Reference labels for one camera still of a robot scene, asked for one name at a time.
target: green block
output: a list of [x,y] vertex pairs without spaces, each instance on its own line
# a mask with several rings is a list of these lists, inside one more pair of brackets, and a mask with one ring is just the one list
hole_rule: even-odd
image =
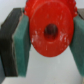
[[18,76],[26,76],[27,71],[29,50],[31,46],[28,23],[29,23],[28,17],[23,15],[13,35]]
[[74,18],[74,35],[70,49],[80,74],[84,76],[84,20],[79,16]]

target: red plastic part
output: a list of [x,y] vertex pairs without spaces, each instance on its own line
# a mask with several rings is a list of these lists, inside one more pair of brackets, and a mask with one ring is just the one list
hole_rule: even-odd
[[30,39],[41,55],[54,57],[71,43],[77,15],[75,0],[28,0],[25,15],[29,17]]

